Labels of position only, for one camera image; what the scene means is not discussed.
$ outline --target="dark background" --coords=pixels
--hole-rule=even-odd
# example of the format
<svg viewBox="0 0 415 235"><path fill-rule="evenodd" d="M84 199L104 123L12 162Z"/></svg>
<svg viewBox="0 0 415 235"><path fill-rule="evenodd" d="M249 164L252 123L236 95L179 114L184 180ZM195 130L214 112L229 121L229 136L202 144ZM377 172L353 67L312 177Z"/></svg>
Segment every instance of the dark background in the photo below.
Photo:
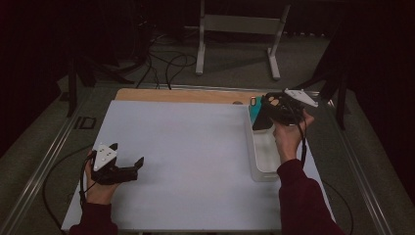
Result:
<svg viewBox="0 0 415 235"><path fill-rule="evenodd" d="M207 13L275 18L283 4L274 2L212 0L207 1ZM99 63L116 64L117 59L131 57L131 51L145 53L140 46L149 37L143 33L153 28L184 40L184 25L199 24L199 8L195 0L3 1L0 156L60 95L56 81L68 73L70 42ZM285 27L289 36L312 33L332 38L316 75L348 64L347 86L412 202L414 11L415 3L409 0L295 1Z"/></svg>

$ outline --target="metal frame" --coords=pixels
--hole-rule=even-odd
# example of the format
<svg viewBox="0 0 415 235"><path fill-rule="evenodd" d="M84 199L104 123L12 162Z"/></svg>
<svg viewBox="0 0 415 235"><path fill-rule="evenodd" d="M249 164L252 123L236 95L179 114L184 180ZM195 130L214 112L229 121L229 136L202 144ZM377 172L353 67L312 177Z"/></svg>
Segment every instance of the metal frame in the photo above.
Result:
<svg viewBox="0 0 415 235"><path fill-rule="evenodd" d="M201 0L201 18L199 27L199 49L196 62L196 74L204 73L205 64L205 31L227 31L227 32L244 32L260 33L275 35L272 48L267 49L268 61L271 67L272 78L279 80L281 78L278 70L275 53L284 30L285 22L290 11L290 5L286 5L280 19L268 18L247 18L236 16L219 16L205 14L205 0Z"/></svg>
<svg viewBox="0 0 415 235"><path fill-rule="evenodd" d="M146 88L152 88L154 85L146 84ZM177 86L176 89L194 89L194 90L224 90L224 91L262 91L268 92L268 90L263 89L241 89L241 88L221 88L221 87L203 87L203 86ZM319 93L318 92L306 92L312 98L316 98ZM40 189L43 180L46 174L49 172L50 168L52 167L54 161L56 160L57 156L59 155L61 149L63 148L70 131L72 130L72 126L75 123L76 114L78 113L79 109L82 107L82 104L86 100L86 95L82 95L81 105L77 107L74 112L74 116L68 118L64 123L63 127L61 128L60 132L58 133L55 141L52 143L48 153L43 158L41 164L38 166L35 173L30 177L27 181L26 186L24 187L21 195L17 199L16 204L14 205L12 211L6 218L5 222L0 227L0 234L15 234L20 223L22 222L27 210L29 209L31 203L33 202L38 190ZM341 143L344 146L346 151L347 161L350 166L351 172L353 173L356 184L362 194L362 197L366 203L367 209L370 212L374 224L379 232L379 234L387 235L393 234L391 226L389 225L381 205L373 191L372 187L366 175L364 173L363 168L360 165L357 155L354 153L353 149L350 146L350 142L346 136L346 133L339 128L336 122L336 117L334 116L332 110L334 109L334 105L332 102L330 104L326 104L325 102L322 103L322 109L325 109L327 115L330 117L330 123L334 125L334 128L337 130L337 135L339 136Z"/></svg>

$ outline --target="person's right hand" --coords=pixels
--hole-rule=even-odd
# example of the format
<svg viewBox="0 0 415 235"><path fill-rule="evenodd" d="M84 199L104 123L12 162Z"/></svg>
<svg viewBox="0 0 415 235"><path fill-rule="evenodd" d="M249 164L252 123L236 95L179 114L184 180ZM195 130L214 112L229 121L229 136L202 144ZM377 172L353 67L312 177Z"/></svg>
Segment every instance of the person's right hand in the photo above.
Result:
<svg viewBox="0 0 415 235"><path fill-rule="evenodd" d="M309 115L305 110L302 111L304 120L300 123L302 132L314 122L314 117ZM278 153L280 154L281 164L286 161L297 158L297 148L301 141L299 128L296 125L284 125L276 120L272 120L275 125L273 135L277 144Z"/></svg>

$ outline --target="red sleeve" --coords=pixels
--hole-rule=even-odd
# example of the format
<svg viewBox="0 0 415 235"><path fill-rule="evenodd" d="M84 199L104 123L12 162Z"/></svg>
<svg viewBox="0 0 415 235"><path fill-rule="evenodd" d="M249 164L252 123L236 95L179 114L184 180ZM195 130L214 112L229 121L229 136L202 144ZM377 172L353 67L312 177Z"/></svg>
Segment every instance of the red sleeve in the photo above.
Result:
<svg viewBox="0 0 415 235"><path fill-rule="evenodd" d="M332 220L320 185L307 178L299 160L278 168L281 178L280 207L282 234L345 234Z"/></svg>
<svg viewBox="0 0 415 235"><path fill-rule="evenodd" d="M111 205L86 203L79 224L70 228L69 235L116 235L118 227L111 221Z"/></svg>

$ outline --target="teal object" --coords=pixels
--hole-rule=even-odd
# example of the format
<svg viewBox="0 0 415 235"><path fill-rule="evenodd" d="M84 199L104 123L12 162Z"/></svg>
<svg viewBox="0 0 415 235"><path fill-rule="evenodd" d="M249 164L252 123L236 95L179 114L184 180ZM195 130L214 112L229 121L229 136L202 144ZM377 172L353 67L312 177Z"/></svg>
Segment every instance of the teal object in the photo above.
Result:
<svg viewBox="0 0 415 235"><path fill-rule="evenodd" d="M250 100L250 117L251 117L251 124L254 125L256 117L258 116L260 110L260 96L251 97Z"/></svg>

